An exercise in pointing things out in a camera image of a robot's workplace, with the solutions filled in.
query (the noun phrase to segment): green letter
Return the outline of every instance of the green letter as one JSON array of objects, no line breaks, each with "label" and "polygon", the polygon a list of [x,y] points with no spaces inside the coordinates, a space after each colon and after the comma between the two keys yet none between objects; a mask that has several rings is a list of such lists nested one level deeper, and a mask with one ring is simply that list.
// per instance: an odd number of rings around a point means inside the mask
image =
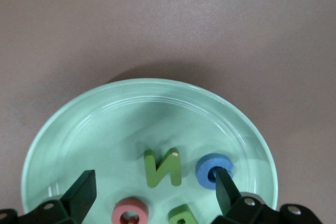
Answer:
[{"label": "green letter", "polygon": [[169,224],[198,224],[188,205],[174,208],[168,214]]},{"label": "green letter", "polygon": [[147,185],[156,187],[167,173],[170,172],[170,180],[173,186],[179,186],[182,182],[180,155],[177,148],[171,148],[159,165],[155,163],[155,153],[152,150],[145,151],[144,161]]}]

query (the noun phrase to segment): mint green plate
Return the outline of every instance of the mint green plate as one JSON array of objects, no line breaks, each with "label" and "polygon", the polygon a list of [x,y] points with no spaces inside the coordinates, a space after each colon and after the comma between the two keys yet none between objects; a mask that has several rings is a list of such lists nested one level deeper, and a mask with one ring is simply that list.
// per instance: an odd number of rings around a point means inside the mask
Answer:
[{"label": "mint green plate", "polygon": [[[146,185],[143,153],[162,157],[177,147],[182,184],[166,176]],[[199,87],[164,79],[118,81],[90,90],[57,111],[37,134],[22,176],[24,211],[63,194],[78,176],[96,170],[97,199],[83,223],[109,224],[115,204],[137,197],[147,204],[149,224],[168,223],[171,209],[188,204],[199,223],[220,209],[215,191],[200,186],[197,161],[221,153],[234,164],[240,191],[259,194],[276,208],[274,161],[256,127],[236,107]]]}]

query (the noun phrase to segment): pink letter o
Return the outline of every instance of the pink letter o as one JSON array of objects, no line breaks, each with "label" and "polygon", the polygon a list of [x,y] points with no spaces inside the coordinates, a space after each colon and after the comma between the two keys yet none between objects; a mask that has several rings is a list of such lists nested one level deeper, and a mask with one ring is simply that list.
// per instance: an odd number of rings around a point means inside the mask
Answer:
[{"label": "pink letter o", "polygon": [[[138,219],[131,217],[126,220],[122,215],[127,211],[136,212]],[[148,223],[148,207],[142,201],[136,198],[126,198],[119,201],[114,207],[112,213],[113,224],[147,224]]]}]

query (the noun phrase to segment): gray table surface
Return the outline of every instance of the gray table surface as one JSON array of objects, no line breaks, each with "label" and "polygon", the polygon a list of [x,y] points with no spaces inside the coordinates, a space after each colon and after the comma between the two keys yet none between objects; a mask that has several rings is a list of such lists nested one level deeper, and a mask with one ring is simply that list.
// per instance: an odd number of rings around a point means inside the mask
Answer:
[{"label": "gray table surface", "polygon": [[213,91],[258,127],[279,205],[336,209],[336,0],[0,0],[0,208],[46,120],[109,81]]}]

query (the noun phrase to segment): blue ring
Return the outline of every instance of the blue ring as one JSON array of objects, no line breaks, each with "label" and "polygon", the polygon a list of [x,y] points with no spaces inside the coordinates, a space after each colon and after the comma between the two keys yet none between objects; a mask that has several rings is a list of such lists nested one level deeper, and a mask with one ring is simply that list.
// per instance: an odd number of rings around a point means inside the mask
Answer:
[{"label": "blue ring", "polygon": [[202,157],[196,164],[196,178],[201,186],[207,189],[216,190],[216,180],[209,179],[208,174],[213,170],[214,176],[216,176],[216,168],[221,167],[228,171],[231,178],[233,178],[233,163],[231,160],[218,153],[210,153]]}]

